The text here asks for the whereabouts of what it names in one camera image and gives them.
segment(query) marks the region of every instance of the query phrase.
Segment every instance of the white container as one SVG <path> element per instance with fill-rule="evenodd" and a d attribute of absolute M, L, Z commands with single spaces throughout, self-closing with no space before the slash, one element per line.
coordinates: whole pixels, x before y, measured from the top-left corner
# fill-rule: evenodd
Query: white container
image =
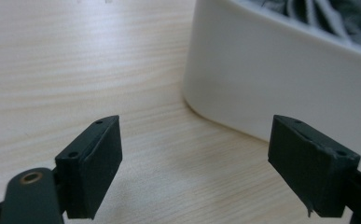
<path fill-rule="evenodd" d="M 361 47 L 252 3 L 197 1 L 184 96 L 255 137 L 268 141 L 279 114 L 361 155 Z"/>

